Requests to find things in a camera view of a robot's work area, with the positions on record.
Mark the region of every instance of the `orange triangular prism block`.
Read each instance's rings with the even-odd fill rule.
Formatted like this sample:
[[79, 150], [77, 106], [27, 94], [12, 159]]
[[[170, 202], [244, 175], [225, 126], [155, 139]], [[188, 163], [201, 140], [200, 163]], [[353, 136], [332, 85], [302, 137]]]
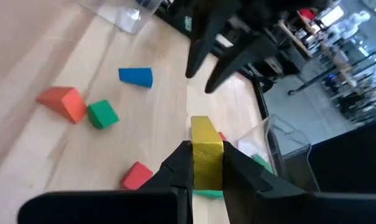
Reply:
[[87, 112], [83, 98], [74, 87], [51, 87], [42, 92], [36, 100], [73, 124], [81, 121]]

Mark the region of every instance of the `transparent bin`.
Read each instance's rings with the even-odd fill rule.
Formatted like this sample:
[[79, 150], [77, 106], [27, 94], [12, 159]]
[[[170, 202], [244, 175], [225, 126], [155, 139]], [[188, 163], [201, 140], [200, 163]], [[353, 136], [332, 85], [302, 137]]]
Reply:
[[74, 0], [130, 34], [137, 34], [162, 0]]
[[317, 190], [308, 163], [311, 144], [301, 131], [278, 116], [271, 115], [249, 130], [237, 141], [237, 146], [239, 151], [249, 157], [259, 155], [271, 165], [278, 177], [304, 190]]

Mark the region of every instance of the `light wood surface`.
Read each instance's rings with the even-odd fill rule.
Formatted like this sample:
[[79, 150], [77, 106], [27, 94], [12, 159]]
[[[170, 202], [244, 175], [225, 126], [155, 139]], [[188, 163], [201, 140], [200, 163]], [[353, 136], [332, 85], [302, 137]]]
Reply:
[[[216, 58], [184, 71], [188, 40], [151, 19], [138, 35], [66, 0], [0, 0], [0, 223], [15, 223], [29, 198], [53, 190], [117, 189], [136, 161], [156, 172], [185, 139], [190, 117], [209, 116], [235, 142], [261, 118], [253, 87], [234, 75], [204, 93]], [[152, 89], [121, 83], [120, 67], [152, 67]], [[35, 102], [52, 85], [87, 103], [109, 100], [120, 122], [70, 124]], [[194, 197], [195, 223], [228, 223], [223, 201]]]

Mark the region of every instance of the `green block under gripper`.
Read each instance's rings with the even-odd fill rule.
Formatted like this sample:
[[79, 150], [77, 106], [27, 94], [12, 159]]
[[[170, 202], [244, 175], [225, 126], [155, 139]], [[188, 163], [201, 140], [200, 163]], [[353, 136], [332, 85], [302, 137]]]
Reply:
[[194, 194], [210, 199], [224, 199], [222, 190], [194, 190]]
[[108, 100], [101, 100], [87, 106], [88, 120], [97, 129], [104, 129], [119, 121]]
[[255, 160], [256, 162], [258, 162], [260, 165], [262, 165], [270, 173], [274, 174], [274, 170], [271, 164], [267, 163], [260, 155], [255, 154], [255, 155], [252, 155], [251, 158]]

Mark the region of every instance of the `red block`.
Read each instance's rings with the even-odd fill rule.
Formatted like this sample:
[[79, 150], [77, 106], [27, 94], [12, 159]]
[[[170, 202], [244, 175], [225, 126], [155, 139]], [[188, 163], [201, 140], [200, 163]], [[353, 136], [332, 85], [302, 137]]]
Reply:
[[227, 138], [223, 135], [223, 133], [219, 132], [219, 136], [221, 140], [227, 140]]
[[121, 189], [137, 190], [153, 176], [153, 172], [140, 162], [134, 163], [122, 178]]

